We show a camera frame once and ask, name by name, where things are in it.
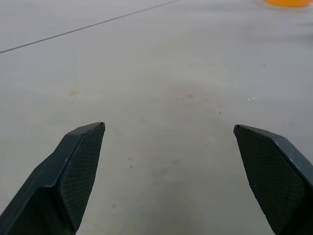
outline floor line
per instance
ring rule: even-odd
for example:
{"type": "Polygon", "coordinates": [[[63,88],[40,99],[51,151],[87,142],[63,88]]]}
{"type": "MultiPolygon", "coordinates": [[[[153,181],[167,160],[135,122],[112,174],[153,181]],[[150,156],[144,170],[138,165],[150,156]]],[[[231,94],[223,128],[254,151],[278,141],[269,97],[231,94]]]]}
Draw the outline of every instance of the floor line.
{"type": "Polygon", "coordinates": [[[163,4],[158,5],[158,6],[153,6],[153,7],[146,8],[146,9],[143,9],[143,10],[140,10],[140,11],[136,11],[136,12],[124,15],[124,16],[119,16],[119,17],[116,17],[116,18],[113,18],[113,19],[110,19],[110,20],[107,20],[107,21],[95,23],[95,24],[92,24],[92,25],[89,25],[89,26],[86,26],[86,27],[82,27],[82,28],[79,28],[79,29],[75,29],[75,30],[72,30],[72,31],[69,31],[69,32],[66,32],[66,33],[61,33],[61,34],[58,34],[58,35],[55,35],[55,36],[52,36],[52,37],[41,39],[41,40],[38,40],[38,41],[35,41],[35,42],[32,42],[32,43],[28,43],[28,44],[25,44],[25,45],[22,45],[22,46],[18,46],[18,47],[14,47],[14,48],[11,48],[11,49],[3,50],[3,51],[0,51],[0,54],[8,52],[8,51],[11,51],[11,50],[16,50],[16,49],[19,49],[19,48],[22,48],[22,47],[26,47],[26,46],[29,46],[29,45],[32,45],[32,44],[35,44],[35,43],[40,43],[40,42],[43,42],[43,41],[46,41],[46,40],[49,40],[49,39],[52,39],[52,38],[60,37],[60,36],[63,36],[63,35],[69,34],[69,33],[73,33],[73,32],[85,29],[85,28],[90,28],[90,27],[96,26],[98,24],[103,24],[103,23],[107,23],[107,22],[110,22],[110,21],[114,21],[114,20],[117,20],[117,19],[120,19],[120,18],[123,18],[123,17],[126,17],[126,16],[130,16],[130,15],[133,15],[133,14],[136,14],[136,13],[139,13],[139,12],[147,11],[147,10],[159,7],[159,6],[164,6],[164,5],[167,5],[167,4],[171,4],[171,3],[174,3],[176,1],[180,1],[180,0],[174,0],[174,1],[166,2],[166,3],[163,3],[163,4]]]}

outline orange stain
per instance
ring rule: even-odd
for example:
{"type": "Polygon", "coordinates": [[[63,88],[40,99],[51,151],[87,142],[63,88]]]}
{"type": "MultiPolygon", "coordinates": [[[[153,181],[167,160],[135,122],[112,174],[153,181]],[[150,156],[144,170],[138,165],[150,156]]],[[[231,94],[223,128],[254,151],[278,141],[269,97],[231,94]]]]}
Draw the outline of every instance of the orange stain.
{"type": "Polygon", "coordinates": [[[70,90],[70,91],[69,91],[69,94],[70,94],[70,95],[78,94],[78,90],[75,90],[75,89],[74,89],[74,90],[70,90]]]}

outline textured grip pad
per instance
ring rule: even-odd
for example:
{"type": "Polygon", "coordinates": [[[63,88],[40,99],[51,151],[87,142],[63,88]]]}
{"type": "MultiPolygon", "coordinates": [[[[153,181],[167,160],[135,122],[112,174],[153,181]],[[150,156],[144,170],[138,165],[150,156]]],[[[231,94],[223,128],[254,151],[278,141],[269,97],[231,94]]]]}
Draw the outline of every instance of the textured grip pad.
{"type": "Polygon", "coordinates": [[[63,211],[74,231],[81,224],[95,180],[103,132],[98,126],[82,137],[57,185],[63,211]]]}
{"type": "Polygon", "coordinates": [[[256,128],[236,126],[234,133],[249,185],[272,230],[277,235],[298,234],[309,220],[312,192],[287,156],[298,154],[295,147],[282,136],[256,128]]]}

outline gray concrete floor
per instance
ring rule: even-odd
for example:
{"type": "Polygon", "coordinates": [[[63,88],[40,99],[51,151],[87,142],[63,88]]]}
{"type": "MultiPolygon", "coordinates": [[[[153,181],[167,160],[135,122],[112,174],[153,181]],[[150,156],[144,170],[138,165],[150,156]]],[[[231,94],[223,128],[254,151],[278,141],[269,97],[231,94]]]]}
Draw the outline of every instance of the gray concrete floor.
{"type": "MultiPolygon", "coordinates": [[[[2,1],[0,49],[165,2],[2,1]]],[[[104,121],[79,235],[271,235],[232,129],[312,161],[312,55],[309,9],[255,0],[180,0],[0,54],[0,211],[65,133],[104,121]]]]}

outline orange object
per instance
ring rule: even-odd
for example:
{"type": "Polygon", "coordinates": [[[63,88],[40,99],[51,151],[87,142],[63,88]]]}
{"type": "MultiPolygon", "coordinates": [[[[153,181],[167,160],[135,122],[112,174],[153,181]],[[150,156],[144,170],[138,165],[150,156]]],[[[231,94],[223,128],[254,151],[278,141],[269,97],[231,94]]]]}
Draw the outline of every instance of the orange object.
{"type": "Polygon", "coordinates": [[[312,0],[267,0],[268,3],[284,7],[308,6],[312,0]]]}

